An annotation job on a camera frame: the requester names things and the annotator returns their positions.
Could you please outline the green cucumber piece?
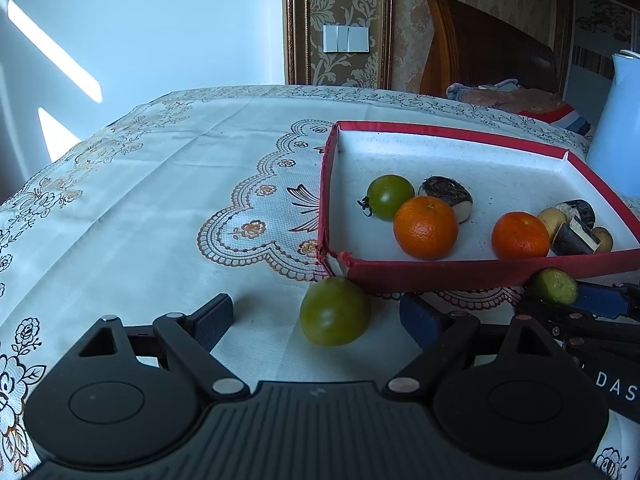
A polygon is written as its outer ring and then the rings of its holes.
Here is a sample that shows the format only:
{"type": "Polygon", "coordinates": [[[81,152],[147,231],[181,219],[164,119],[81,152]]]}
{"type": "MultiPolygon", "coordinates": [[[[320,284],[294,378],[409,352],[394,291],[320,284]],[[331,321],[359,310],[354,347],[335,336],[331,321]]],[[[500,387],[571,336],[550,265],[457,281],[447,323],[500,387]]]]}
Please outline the green cucumber piece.
{"type": "Polygon", "coordinates": [[[538,271],[529,282],[530,290],[541,300],[562,306],[572,306],[578,298],[577,282],[560,269],[538,271]]]}

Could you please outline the dark peeled fruit chunk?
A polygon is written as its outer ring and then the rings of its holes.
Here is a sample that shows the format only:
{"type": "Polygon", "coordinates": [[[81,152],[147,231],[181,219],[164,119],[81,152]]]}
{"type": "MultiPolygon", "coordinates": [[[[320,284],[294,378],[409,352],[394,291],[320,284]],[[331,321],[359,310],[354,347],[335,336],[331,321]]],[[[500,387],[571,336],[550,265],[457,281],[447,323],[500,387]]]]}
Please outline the dark peeled fruit chunk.
{"type": "Polygon", "coordinates": [[[471,217],[472,195],[454,179],[431,176],[420,184],[418,195],[435,197],[445,202],[454,210],[459,223],[467,222],[471,217]]]}

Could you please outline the green tomato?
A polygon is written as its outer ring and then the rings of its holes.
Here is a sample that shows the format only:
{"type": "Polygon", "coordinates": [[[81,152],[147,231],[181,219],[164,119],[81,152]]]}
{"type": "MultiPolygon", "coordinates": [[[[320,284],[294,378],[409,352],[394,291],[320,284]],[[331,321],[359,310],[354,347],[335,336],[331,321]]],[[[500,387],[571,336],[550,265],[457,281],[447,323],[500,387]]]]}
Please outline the green tomato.
{"type": "Polygon", "coordinates": [[[397,174],[383,174],[372,180],[358,205],[368,217],[392,221],[399,207],[414,196],[412,184],[397,174]]]}

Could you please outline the small brown longan fruit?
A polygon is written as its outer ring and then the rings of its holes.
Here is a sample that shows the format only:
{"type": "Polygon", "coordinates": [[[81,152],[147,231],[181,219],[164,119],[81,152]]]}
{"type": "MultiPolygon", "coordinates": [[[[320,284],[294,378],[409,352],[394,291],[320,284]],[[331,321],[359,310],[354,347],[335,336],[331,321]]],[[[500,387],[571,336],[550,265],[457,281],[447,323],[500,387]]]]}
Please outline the small brown longan fruit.
{"type": "Polygon", "coordinates": [[[600,254],[600,252],[612,252],[614,238],[607,229],[602,228],[602,226],[596,226],[592,229],[592,234],[599,241],[599,245],[596,249],[598,254],[600,254]]]}

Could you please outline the purple eggplant piece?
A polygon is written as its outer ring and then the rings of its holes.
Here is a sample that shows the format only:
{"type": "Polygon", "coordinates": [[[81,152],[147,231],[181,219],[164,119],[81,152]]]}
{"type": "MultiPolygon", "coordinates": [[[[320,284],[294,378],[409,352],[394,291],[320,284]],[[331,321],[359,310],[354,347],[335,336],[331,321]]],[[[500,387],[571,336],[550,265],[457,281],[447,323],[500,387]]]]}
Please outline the purple eggplant piece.
{"type": "Polygon", "coordinates": [[[600,246],[600,240],[578,217],[562,223],[551,242],[551,250],[557,256],[592,255],[600,246]]]}

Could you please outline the pale yellow small fruit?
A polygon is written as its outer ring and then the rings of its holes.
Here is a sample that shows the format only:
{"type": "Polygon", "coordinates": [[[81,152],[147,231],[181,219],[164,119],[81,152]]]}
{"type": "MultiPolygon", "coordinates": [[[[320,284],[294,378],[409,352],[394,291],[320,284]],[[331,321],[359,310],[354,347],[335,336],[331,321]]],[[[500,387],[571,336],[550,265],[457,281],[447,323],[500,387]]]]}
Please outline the pale yellow small fruit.
{"type": "Polygon", "coordinates": [[[553,240],[560,227],[567,222],[564,212],[555,207],[544,209],[537,214],[537,218],[546,228],[549,240],[553,240]]]}

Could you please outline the right orange mandarin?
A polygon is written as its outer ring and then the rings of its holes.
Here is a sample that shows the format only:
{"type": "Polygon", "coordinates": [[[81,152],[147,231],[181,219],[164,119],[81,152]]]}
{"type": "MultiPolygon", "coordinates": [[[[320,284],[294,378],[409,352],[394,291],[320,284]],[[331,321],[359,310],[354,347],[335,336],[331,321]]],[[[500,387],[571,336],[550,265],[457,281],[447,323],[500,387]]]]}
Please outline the right orange mandarin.
{"type": "Polygon", "coordinates": [[[524,211],[511,211],[494,225],[491,248],[501,260],[545,257],[550,249],[550,238],[537,217],[524,211]]]}

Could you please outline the orange mandarin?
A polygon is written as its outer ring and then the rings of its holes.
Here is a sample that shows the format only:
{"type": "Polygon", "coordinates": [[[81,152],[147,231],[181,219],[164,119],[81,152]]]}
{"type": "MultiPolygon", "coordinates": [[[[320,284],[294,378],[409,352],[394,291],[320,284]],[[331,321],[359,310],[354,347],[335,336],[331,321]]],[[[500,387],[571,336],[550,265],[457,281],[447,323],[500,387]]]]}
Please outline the orange mandarin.
{"type": "Polygon", "coordinates": [[[537,217],[524,211],[511,211],[494,225],[491,248],[501,260],[545,257],[550,249],[550,238],[537,217]]]}
{"type": "Polygon", "coordinates": [[[431,196],[403,203],[393,220],[394,237],[407,255],[433,260],[446,257],[456,244],[459,222],[451,206],[431,196]]]}

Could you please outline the left orange mandarin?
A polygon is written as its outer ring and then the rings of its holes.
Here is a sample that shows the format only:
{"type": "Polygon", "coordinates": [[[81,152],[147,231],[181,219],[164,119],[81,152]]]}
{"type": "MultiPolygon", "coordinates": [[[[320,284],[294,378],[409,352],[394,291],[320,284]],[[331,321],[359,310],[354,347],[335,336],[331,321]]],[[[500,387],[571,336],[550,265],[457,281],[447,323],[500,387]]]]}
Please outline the left orange mandarin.
{"type": "Polygon", "coordinates": [[[451,206],[431,196],[403,203],[393,220],[394,237],[407,255],[433,260],[446,257],[456,244],[459,222],[451,206]]]}

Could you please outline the green tomato outside tray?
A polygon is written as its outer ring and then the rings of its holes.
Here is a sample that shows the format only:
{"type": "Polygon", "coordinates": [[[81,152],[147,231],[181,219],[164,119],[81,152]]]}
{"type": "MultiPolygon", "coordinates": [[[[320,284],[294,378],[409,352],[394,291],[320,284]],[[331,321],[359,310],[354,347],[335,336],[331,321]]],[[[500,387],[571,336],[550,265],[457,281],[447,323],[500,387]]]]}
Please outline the green tomato outside tray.
{"type": "Polygon", "coordinates": [[[306,339],[325,347],[355,341],[366,331],[370,319],[368,297],[357,285],[338,276],[311,285],[299,309],[306,339]]]}

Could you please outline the white floral tablecloth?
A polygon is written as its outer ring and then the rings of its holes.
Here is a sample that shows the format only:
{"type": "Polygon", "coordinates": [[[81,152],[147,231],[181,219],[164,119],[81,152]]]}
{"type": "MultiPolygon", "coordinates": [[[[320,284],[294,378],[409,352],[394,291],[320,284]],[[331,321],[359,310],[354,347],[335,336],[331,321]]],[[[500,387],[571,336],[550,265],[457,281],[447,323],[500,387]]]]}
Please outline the white floral tablecloth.
{"type": "Polygon", "coordinates": [[[229,87],[136,107],[40,170],[1,207],[1,474],[6,479],[634,479],[639,416],[608,407],[552,335],[529,282],[371,292],[366,331],[311,344],[321,166],[338,122],[442,126],[567,148],[539,120],[408,93],[229,87]],[[145,401],[103,387],[101,321],[150,325],[219,294],[233,322],[210,355],[237,401],[145,401]],[[432,400],[382,389],[422,350],[416,294],[506,326],[432,400]]]}

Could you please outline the light blue electric kettle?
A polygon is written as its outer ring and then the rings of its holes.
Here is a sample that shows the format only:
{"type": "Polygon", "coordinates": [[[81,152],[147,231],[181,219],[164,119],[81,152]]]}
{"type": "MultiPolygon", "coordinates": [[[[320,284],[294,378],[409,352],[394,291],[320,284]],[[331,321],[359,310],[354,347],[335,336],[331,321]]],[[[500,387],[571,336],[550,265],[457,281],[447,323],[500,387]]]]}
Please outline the light blue electric kettle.
{"type": "Polygon", "coordinates": [[[628,196],[640,185],[640,60],[639,53],[612,55],[614,78],[587,153],[587,165],[628,196]]]}

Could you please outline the red shallow cardboard tray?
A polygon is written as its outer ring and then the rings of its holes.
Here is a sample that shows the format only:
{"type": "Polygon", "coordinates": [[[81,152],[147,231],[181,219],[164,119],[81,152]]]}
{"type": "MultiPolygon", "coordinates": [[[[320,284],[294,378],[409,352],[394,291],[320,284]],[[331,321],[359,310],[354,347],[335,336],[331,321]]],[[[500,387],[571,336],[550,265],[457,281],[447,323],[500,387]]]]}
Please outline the red shallow cardboard tray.
{"type": "Polygon", "coordinates": [[[639,221],[567,148],[473,130],[392,122],[338,122],[322,158],[320,262],[371,292],[473,290],[524,283],[543,268],[602,284],[638,282],[639,221]],[[442,176],[472,195],[471,217],[442,259],[418,260],[397,245],[390,223],[367,216],[360,200],[372,180],[398,174],[419,186],[442,176]],[[593,206],[613,235],[612,252],[500,261],[490,236],[510,211],[536,214],[564,200],[593,206]]]}

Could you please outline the folded bedding pile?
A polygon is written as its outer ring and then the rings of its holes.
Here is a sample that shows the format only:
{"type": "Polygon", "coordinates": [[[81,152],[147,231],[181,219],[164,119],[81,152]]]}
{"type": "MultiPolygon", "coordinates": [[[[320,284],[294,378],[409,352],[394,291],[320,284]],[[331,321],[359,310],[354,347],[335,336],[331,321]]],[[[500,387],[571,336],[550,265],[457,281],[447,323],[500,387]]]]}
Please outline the folded bedding pile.
{"type": "Polygon", "coordinates": [[[593,134],[593,125],[557,94],[524,88],[513,78],[500,81],[498,84],[480,86],[466,86],[455,82],[446,89],[446,98],[534,118],[580,136],[593,134]]]}

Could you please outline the wardrobe with patterned door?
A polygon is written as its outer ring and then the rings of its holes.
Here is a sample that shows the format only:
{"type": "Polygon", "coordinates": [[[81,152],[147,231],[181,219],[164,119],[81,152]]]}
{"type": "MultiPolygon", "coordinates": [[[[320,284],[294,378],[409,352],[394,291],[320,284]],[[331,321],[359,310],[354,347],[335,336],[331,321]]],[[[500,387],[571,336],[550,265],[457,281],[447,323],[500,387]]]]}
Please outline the wardrobe with patterned door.
{"type": "Polygon", "coordinates": [[[597,122],[614,78],[613,55],[639,50],[639,9],[615,0],[573,0],[563,99],[597,122]]]}

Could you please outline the white wall switch panel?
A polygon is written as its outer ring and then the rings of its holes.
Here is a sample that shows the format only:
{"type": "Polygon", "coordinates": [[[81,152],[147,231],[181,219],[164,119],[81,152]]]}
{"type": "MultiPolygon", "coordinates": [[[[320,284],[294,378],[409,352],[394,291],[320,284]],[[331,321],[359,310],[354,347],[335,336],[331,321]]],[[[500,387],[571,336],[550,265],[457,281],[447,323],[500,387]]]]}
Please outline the white wall switch panel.
{"type": "Polygon", "coordinates": [[[328,25],[322,29],[324,53],[368,53],[369,29],[362,26],[328,25]]]}

